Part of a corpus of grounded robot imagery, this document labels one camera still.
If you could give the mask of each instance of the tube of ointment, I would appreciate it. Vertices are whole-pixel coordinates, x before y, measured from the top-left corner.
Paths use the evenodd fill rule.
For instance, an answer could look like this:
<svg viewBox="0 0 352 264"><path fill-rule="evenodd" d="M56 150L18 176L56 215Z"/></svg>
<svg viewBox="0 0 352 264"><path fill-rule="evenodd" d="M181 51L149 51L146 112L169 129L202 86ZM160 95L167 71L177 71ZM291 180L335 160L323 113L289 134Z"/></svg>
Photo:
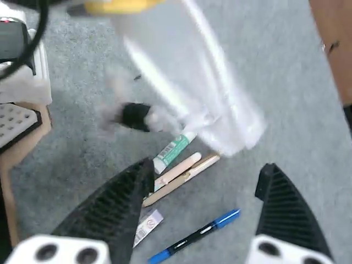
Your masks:
<svg viewBox="0 0 352 264"><path fill-rule="evenodd" d="M157 174L162 173L167 166L190 144L197 134L193 132L184 132L176 137L169 145L167 145L154 161L154 168Z"/></svg>

